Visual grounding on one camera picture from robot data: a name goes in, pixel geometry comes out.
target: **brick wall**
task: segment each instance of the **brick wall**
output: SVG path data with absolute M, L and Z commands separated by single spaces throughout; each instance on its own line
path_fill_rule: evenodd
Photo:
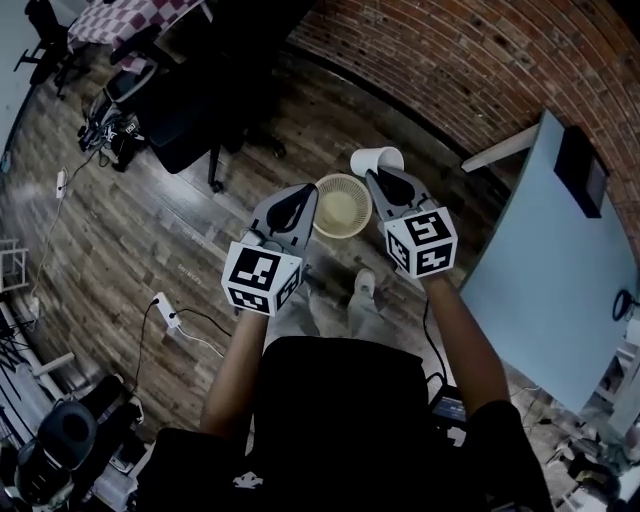
M 291 41 L 472 153 L 543 107 L 580 125 L 612 172 L 609 194 L 640 256 L 640 44 L 606 0 L 318 0 Z

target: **checkered tablecloth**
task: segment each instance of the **checkered tablecloth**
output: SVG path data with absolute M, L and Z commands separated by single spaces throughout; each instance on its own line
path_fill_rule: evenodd
M 159 25 L 164 32 L 203 0 L 116 0 L 105 4 L 94 0 L 69 28 L 70 50 L 83 43 L 109 44 L 117 48 L 133 34 Z M 145 60 L 131 55 L 121 61 L 127 71 L 140 73 Z

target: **black t-shirt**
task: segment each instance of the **black t-shirt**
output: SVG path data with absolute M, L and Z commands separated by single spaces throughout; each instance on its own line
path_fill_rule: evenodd
M 416 356 L 360 340 L 282 338 L 260 365 L 251 453 L 165 429 L 139 477 L 137 510 L 553 510 L 513 405 L 476 411 L 454 448 L 427 404 Z

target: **white paper cup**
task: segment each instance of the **white paper cup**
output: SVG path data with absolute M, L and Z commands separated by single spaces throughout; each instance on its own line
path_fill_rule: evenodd
M 369 170 L 377 172 L 379 165 L 404 171 L 404 158 L 392 147 L 358 149 L 351 155 L 351 170 L 356 176 L 364 178 Z

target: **floor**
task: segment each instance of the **floor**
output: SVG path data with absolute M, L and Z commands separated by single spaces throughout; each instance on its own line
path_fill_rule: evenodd
M 12 146 L 12 168 L 0 179 L 2 234 L 19 237 L 30 249 L 33 282 L 44 241 L 56 215 L 54 187 L 61 167 L 80 166 L 87 155 L 77 145 L 82 109 L 113 73 L 106 54 L 91 50 L 92 71 L 55 97 L 47 83 L 32 96 Z M 460 159 L 393 108 L 315 65 L 283 54 L 277 67 L 280 99 L 268 128 L 286 145 L 286 158 L 245 146 L 221 155 L 214 195 L 206 182 L 208 156 L 170 175 L 153 153 L 138 154 L 124 174 L 100 167 L 98 157 L 80 171 L 60 211 L 36 296 L 41 318 L 29 338 L 44 360 L 72 351 L 71 371 L 56 377 L 65 387 L 95 382 L 119 372 L 133 386 L 142 318 L 163 291 L 176 308 L 210 315 L 226 330 L 235 317 L 220 286 L 229 243 L 238 240 L 255 205 L 281 188 L 349 172 L 359 147 L 394 145 L 407 170 L 419 176 L 434 198 L 454 213 L 460 246 L 452 279 L 460 283 L 481 251 L 500 214 L 500 204 L 483 194 L 485 184 L 458 168 Z M 398 329 L 401 346 L 424 359 L 425 372 L 438 369 L 422 330 L 424 298 L 392 271 L 376 222 L 357 237 L 331 240 L 314 232 L 309 244 L 309 284 L 316 320 L 324 335 L 345 333 L 345 306 L 362 267 L 377 276 L 376 300 Z M 183 314 L 183 327 L 224 353 L 228 337 L 197 316 Z M 437 330 L 429 328 L 439 343 Z M 142 435 L 164 426 L 194 428 L 221 359 L 180 333 L 167 332 L 153 308 L 144 332 L 137 395 L 145 407 Z M 514 392 L 525 386 L 513 374 Z M 522 391 L 523 411 L 541 460 L 563 434 L 537 426 L 544 399 Z M 562 475 L 550 486 L 566 490 Z

